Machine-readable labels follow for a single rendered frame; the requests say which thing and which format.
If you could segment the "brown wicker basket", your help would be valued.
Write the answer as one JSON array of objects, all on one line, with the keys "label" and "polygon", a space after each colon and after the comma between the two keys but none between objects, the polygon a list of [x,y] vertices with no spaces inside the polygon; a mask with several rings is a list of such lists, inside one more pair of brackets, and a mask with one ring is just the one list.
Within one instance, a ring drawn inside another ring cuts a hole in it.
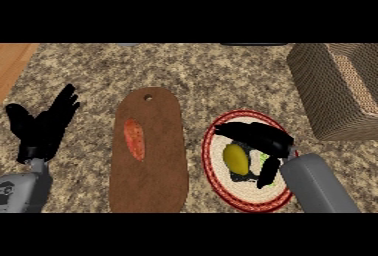
[{"label": "brown wicker basket", "polygon": [[297,43],[286,63],[314,137],[378,140],[378,43]]}]

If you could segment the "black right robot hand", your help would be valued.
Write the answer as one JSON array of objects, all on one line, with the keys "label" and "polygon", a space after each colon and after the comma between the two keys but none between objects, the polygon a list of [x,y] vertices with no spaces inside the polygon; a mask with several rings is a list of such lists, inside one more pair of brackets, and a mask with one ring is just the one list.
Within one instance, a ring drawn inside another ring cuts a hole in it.
[{"label": "black right robot hand", "polygon": [[[251,150],[257,150],[269,156],[257,176],[257,188],[261,189],[273,183],[280,159],[291,156],[294,138],[279,128],[260,122],[218,124],[215,125],[214,134],[229,138],[232,140],[230,144],[238,144],[242,147],[246,157]],[[238,179],[246,179],[249,170],[245,176],[233,172],[232,174]]]}]

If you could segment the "brown wooden cutting board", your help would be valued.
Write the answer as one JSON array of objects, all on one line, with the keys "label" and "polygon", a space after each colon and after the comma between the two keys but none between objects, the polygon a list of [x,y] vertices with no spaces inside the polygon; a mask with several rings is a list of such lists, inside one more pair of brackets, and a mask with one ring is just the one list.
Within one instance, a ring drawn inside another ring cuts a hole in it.
[{"label": "brown wooden cutting board", "polygon": [[[124,122],[142,125],[145,159],[130,154]],[[161,87],[134,90],[115,112],[109,207],[112,212],[179,212],[189,190],[180,105]]]}]

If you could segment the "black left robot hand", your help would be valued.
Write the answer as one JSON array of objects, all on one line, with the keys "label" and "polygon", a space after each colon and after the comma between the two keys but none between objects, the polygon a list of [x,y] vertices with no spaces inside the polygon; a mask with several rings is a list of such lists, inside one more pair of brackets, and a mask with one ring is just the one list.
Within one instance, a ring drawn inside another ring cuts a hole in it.
[{"label": "black left robot hand", "polygon": [[25,164],[34,158],[49,161],[57,152],[65,129],[80,107],[75,87],[68,84],[50,108],[34,117],[22,105],[10,103],[4,110],[10,121],[10,131],[19,138],[16,161]]}]

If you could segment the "yellow lemon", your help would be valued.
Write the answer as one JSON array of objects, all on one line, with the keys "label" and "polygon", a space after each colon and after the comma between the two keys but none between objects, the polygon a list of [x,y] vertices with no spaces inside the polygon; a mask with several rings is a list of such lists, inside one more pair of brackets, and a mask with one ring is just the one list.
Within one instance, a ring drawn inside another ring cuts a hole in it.
[{"label": "yellow lemon", "polygon": [[242,147],[238,144],[227,144],[223,150],[223,161],[227,165],[229,170],[238,174],[245,176],[248,174],[249,165],[248,165],[248,157],[244,152]]}]

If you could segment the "round red-rimmed woven placemat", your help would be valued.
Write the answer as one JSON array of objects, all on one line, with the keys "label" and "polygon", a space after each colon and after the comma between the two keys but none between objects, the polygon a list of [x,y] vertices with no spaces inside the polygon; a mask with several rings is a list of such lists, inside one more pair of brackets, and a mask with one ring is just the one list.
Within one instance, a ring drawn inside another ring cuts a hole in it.
[{"label": "round red-rimmed woven placemat", "polygon": [[[204,135],[201,151],[208,182],[221,199],[238,210],[254,213],[276,211],[289,202],[292,192],[286,187],[280,173],[276,173],[272,184],[261,189],[257,188],[257,179],[269,155],[236,143],[224,136],[214,134],[215,126],[229,122],[258,122],[283,130],[279,123],[254,110],[233,110],[217,117]],[[245,176],[238,176],[232,173],[223,161],[223,150],[229,144],[235,143],[242,147],[248,157],[249,172]]]}]

